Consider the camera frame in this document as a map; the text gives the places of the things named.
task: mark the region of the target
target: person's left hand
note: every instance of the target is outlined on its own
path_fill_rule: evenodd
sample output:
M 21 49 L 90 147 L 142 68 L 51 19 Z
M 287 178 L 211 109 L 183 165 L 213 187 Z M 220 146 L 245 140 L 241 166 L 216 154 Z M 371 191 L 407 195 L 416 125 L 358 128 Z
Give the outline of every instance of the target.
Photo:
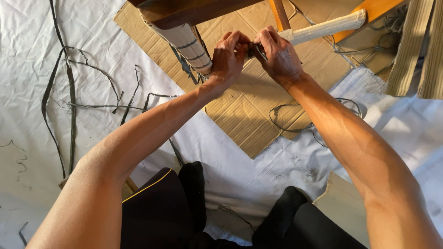
M 250 42 L 251 40 L 243 33 L 235 31 L 225 33 L 215 45 L 209 81 L 217 84 L 222 92 L 240 76 Z

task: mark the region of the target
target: hand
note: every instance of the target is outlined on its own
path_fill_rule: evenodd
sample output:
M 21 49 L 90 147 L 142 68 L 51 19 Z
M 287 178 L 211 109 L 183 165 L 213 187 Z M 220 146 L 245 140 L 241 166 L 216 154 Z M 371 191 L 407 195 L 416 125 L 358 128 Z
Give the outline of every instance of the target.
M 304 74 L 294 46 L 279 36 L 274 27 L 269 26 L 260 31 L 253 43 L 263 45 L 267 61 L 252 44 L 251 48 L 269 76 L 286 90 Z
M 240 31 L 223 35 L 214 48 L 208 84 L 216 84 L 218 90 L 223 93 L 234 83 L 243 70 L 248 43 L 251 43 L 251 40 Z

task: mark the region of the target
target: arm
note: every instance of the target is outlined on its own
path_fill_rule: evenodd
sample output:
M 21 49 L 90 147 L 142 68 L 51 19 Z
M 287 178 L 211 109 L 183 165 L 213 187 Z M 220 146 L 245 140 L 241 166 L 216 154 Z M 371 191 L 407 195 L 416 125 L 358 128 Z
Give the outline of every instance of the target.
M 392 147 L 306 74 L 294 47 L 268 27 L 262 43 L 269 75 L 297 100 L 363 198 L 375 248 L 442 248 L 416 179 Z
M 27 248 L 119 248 L 125 179 L 203 106 L 229 88 L 243 69 L 249 42 L 238 31 L 226 33 L 215 46 L 207 82 L 131 119 L 84 155 Z

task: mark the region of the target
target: black sock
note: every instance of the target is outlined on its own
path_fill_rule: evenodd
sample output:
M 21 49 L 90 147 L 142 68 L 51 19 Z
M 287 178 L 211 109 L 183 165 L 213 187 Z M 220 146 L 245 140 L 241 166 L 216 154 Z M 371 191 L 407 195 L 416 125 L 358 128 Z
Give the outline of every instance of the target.
M 183 165 L 179 179 L 191 211 L 194 233 L 201 232 L 206 226 L 205 179 L 202 164 L 197 161 Z
M 299 207 L 307 203 L 306 197 L 294 186 L 289 186 L 275 203 L 269 215 L 252 236 L 258 248 L 272 248 L 281 240 L 294 220 Z

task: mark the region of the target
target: white tarp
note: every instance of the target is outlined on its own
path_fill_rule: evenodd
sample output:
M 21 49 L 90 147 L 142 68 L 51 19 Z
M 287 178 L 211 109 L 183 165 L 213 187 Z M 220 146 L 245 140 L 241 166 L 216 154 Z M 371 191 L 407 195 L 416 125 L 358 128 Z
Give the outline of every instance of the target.
M 124 0 L 57 0 L 58 23 L 65 45 L 85 50 L 89 63 L 112 77 L 127 104 L 136 87 L 135 64 L 140 66 L 140 88 L 134 106 L 142 107 L 149 92 L 184 92 L 112 21 Z M 56 200 L 62 180 L 57 151 L 43 122 L 41 99 L 61 49 L 55 35 L 49 2 L 0 0 L 0 248 L 22 248 Z M 82 60 L 77 52 L 72 58 Z M 77 102 L 116 103 L 108 80 L 99 72 L 73 65 Z M 355 69 L 330 92 L 366 106 L 365 121 L 374 127 L 413 170 L 425 194 L 427 208 L 443 234 L 443 101 L 381 94 L 385 83 L 366 68 Z M 69 87 L 60 62 L 48 116 L 68 165 L 70 142 Z M 149 107 L 168 98 L 152 98 Z M 78 108 L 76 161 L 117 128 L 124 110 Z M 128 119 L 140 114 L 131 110 Z M 289 185 L 314 199 L 326 186 L 329 171 L 349 180 L 331 152 L 319 145 L 310 130 L 290 141 L 277 138 L 255 160 L 203 112 L 174 136 L 187 162 L 204 166 L 208 226 L 213 237 L 249 245 L 252 230 L 223 211 L 230 206 L 255 228 Z M 163 167 L 179 170 L 167 142 L 144 160 L 131 175 L 140 186 Z

